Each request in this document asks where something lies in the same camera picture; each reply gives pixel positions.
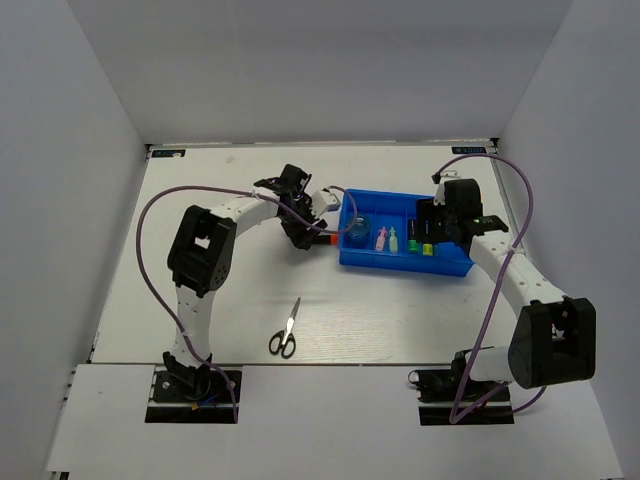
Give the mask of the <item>yellow highlighter marker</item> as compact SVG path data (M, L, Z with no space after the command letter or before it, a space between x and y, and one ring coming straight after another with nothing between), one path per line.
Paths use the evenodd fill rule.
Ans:
M427 220L422 223L421 243L423 256L433 257L436 255L436 247L431 241L429 222Z

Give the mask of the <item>green highlighter marker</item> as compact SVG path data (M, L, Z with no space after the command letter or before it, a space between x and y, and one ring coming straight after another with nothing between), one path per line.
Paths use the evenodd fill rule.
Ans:
M411 254L420 252L420 243L418 241L417 223L415 219L409 219L407 222L407 248Z

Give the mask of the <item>orange highlighter marker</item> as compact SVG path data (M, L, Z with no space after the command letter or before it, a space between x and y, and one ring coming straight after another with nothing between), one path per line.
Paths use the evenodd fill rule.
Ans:
M313 245L336 246L339 243L339 236L336 234L319 234L312 240Z

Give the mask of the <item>green translucent glue bottle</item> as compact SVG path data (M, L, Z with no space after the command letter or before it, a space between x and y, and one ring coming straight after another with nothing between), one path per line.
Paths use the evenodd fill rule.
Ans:
M394 227L389 229L388 249L392 254L397 254L399 252L398 236Z

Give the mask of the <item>pink translucent glue bottle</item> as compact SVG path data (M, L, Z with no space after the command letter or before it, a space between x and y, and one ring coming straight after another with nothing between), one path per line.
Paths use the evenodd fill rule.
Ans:
M388 230L385 227L381 227L376 237L376 242L375 242L376 252L382 252L384 250L387 235L388 235Z

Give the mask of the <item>blue compartment tray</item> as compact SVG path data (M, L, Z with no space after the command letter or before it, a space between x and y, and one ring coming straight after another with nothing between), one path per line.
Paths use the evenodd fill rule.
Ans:
M421 196L408 193L393 193L374 190L351 189L351 199L343 203L339 218L339 227L346 228L359 214L367 215L371 220L371 233L368 245L363 249L347 248L345 234L339 237L339 263L349 267L378 268L395 271L430 273L445 276L464 277L473 266L473 262L455 244L440 243L433 257L420 252L411 254L407 248L407 222L416 220L416 201ZM375 242L381 227L388 230L385 248L375 251ZM389 229L397 231L399 252L392 254L388 249Z

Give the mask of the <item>black handled scissors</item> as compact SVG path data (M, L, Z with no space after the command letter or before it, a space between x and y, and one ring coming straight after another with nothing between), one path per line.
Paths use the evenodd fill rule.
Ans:
M293 327L295 325L300 303L301 298L298 297L286 320L284 328L277 331L269 340L268 348L271 355L279 356L284 360L288 360L295 354L296 339L293 334Z

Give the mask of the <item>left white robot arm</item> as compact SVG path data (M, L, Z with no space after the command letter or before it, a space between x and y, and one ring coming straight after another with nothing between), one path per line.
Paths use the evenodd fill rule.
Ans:
M306 192L311 175L287 164L280 176L260 179L251 193L215 208L193 205L185 211L168 254L177 297L174 344L163 354L167 371L188 398L201 400L216 383L203 362L210 346L212 306L227 280L237 238L270 219L278 219L297 249L309 249L328 227L322 219L340 200L329 189Z

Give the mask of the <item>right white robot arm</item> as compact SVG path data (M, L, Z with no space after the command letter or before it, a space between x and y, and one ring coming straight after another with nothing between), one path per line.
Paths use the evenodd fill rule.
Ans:
M494 282L516 316L506 347L458 352L450 377L461 397L477 397L491 383L524 389L591 379L596 370L596 309L546 280L514 245L509 228L483 212L473 179L441 183L434 197L417 203L427 243L452 243Z

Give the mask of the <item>right corner label sticker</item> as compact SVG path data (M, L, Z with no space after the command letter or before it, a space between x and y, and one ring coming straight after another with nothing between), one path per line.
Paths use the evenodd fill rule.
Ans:
M472 154L487 153L487 150L484 146L452 146L451 150L454 155L472 155Z

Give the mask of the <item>corner label sticker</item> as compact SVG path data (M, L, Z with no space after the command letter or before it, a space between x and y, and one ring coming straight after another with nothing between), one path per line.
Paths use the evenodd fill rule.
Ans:
M185 149L156 149L151 152L152 158L181 158L185 155Z
M484 146L452 146L451 150L454 155L472 155L472 154L487 153L487 150Z

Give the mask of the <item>left corner label sticker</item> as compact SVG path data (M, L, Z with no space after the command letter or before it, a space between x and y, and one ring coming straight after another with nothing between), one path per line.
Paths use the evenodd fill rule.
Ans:
M185 155L185 149L156 149L151 152L152 158L181 158Z

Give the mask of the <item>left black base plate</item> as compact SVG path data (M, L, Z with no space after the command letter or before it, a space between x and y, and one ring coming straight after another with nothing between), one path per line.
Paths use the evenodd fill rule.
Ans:
M231 395L218 373L211 373L199 386L190 388L164 369L157 369L152 377L144 421L185 425L237 423Z

